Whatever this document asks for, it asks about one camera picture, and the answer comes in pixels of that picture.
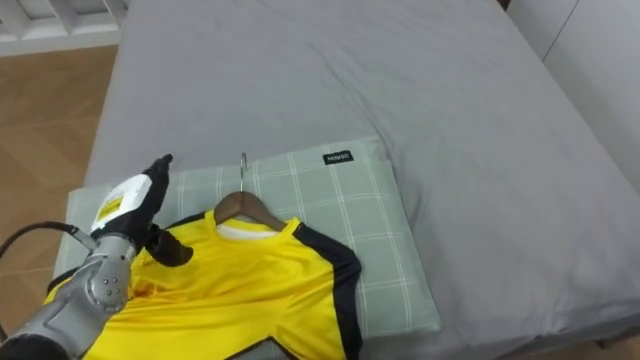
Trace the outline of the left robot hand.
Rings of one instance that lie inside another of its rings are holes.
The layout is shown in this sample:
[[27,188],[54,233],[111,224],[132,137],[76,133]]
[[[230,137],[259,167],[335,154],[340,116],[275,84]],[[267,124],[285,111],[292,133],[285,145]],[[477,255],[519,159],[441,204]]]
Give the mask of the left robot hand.
[[173,156],[166,154],[112,188],[94,218],[90,235],[96,240],[105,235],[123,237],[136,254],[145,250],[167,267],[187,264],[194,250],[154,223],[168,190],[172,161]]

